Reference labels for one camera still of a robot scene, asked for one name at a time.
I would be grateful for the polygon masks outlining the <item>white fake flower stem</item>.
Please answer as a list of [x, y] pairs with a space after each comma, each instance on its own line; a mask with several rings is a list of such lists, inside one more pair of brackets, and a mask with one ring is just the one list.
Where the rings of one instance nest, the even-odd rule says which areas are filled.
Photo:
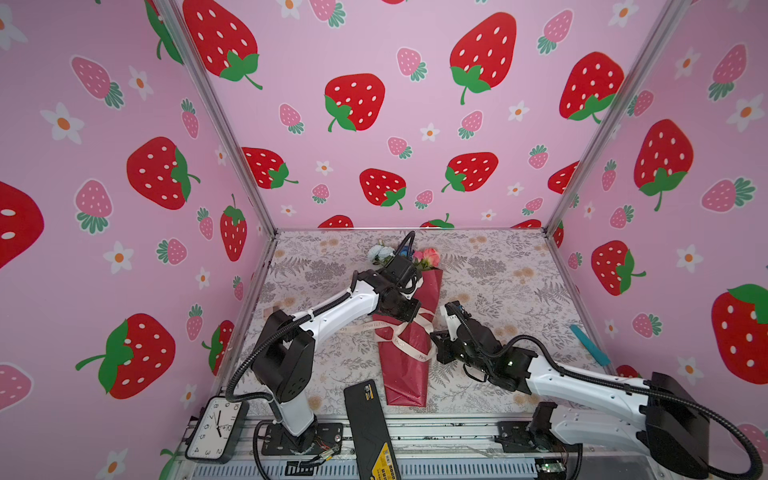
[[373, 265], [385, 266], [395, 257], [395, 249], [380, 243], [367, 252], [367, 258]]

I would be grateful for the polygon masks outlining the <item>large pink fake rose stem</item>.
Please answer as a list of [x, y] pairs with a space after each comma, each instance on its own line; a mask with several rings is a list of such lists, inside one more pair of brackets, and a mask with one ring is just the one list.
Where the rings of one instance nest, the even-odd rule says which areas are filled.
[[435, 248], [426, 248], [413, 254], [414, 264], [420, 271], [437, 269], [440, 266], [441, 255]]

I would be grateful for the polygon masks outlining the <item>dark red wrapping paper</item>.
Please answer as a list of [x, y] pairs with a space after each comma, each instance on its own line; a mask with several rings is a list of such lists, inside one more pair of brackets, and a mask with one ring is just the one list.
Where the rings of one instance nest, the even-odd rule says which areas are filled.
[[429, 366], [436, 354], [430, 334], [434, 331], [442, 278], [441, 269], [422, 273], [423, 283], [414, 295], [421, 307], [412, 322], [373, 316], [377, 324], [389, 324], [374, 330], [389, 406], [425, 407], [427, 404]]

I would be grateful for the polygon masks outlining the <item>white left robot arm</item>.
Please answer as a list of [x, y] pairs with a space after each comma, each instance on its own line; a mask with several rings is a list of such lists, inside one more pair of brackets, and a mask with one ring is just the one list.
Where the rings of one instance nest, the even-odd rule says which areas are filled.
[[415, 233], [407, 233], [393, 256], [377, 270], [354, 272], [340, 293], [305, 311], [270, 314], [256, 346], [236, 368], [224, 390], [230, 402], [268, 402], [291, 452], [304, 454], [316, 445], [319, 424], [304, 393], [313, 371], [316, 346], [354, 320], [370, 315], [392, 319], [374, 322], [388, 329], [393, 342], [421, 311], [415, 298], [422, 274], [413, 262]]

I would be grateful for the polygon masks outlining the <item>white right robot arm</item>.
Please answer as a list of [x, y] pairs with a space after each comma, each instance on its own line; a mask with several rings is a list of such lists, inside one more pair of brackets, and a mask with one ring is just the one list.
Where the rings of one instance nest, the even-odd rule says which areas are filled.
[[481, 383], [544, 398], [529, 425], [533, 437], [636, 451], [691, 479], [733, 479], [735, 473], [709, 463], [710, 427], [718, 424], [749, 458], [740, 478], [759, 479], [764, 473], [760, 452], [746, 434], [668, 375], [624, 378], [567, 367], [531, 335], [501, 344], [457, 301], [441, 306], [439, 314], [447, 327], [430, 337], [440, 363], [458, 361], [467, 374], [481, 372]]

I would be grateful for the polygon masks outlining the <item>teal flat stick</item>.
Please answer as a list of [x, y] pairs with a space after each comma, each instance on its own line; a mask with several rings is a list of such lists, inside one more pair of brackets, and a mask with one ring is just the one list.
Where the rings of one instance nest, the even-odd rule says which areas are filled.
[[598, 365], [606, 367], [611, 364], [609, 357], [589, 338], [589, 336], [578, 326], [572, 324], [570, 330], [589, 352]]

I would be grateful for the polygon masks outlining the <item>black flat device yellow label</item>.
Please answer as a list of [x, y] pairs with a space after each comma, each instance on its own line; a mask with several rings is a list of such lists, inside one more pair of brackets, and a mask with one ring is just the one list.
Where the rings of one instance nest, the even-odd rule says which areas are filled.
[[380, 395], [373, 379], [344, 389], [344, 402], [362, 480], [400, 480]]

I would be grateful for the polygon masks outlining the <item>black framed analog clock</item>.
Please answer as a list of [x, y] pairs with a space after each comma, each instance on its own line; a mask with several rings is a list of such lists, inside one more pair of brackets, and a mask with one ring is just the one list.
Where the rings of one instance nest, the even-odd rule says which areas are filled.
[[247, 402], [211, 397], [186, 441], [184, 457], [198, 463], [228, 463], [235, 454], [248, 410]]

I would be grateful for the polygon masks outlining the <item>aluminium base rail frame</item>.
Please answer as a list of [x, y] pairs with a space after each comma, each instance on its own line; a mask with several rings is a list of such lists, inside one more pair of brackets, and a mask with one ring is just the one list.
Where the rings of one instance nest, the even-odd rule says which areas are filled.
[[[442, 418], [435, 414], [395, 414], [387, 419], [394, 455], [404, 479], [674, 479], [676, 473], [639, 453], [587, 445], [582, 452], [509, 453], [500, 423], [511, 414]], [[341, 450], [314, 470], [296, 468], [298, 455], [253, 454], [262, 445], [270, 419], [251, 415], [244, 423], [233, 457], [224, 464], [202, 463], [180, 455], [172, 479], [356, 479], [351, 428], [343, 415], [325, 415], [324, 423], [343, 426]]]

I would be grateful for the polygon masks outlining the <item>aluminium corner post right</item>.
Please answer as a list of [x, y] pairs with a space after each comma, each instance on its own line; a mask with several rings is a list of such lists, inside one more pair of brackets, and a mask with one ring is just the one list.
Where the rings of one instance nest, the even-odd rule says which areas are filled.
[[562, 199], [553, 212], [549, 223], [543, 229], [547, 241], [554, 239], [556, 227], [564, 219], [569, 210], [569, 206], [589, 178], [595, 164], [600, 159], [600, 156], [610, 142], [614, 128], [619, 125], [624, 118], [625, 109], [628, 107], [632, 96], [635, 91], [642, 86], [643, 82], [651, 73], [655, 62], [658, 60], [666, 44], [673, 36], [689, 6], [689, 1], [667, 1], [664, 8], [660, 11], [659, 17], [653, 25], [653, 28], [650, 30], [642, 48], [638, 52], [638, 56], [632, 67], [629, 69], [629, 72], [626, 74], [616, 99], [612, 102], [608, 113], [603, 118], [601, 125], [598, 127], [585, 149], [584, 154], [580, 159], [579, 166], [569, 182]]

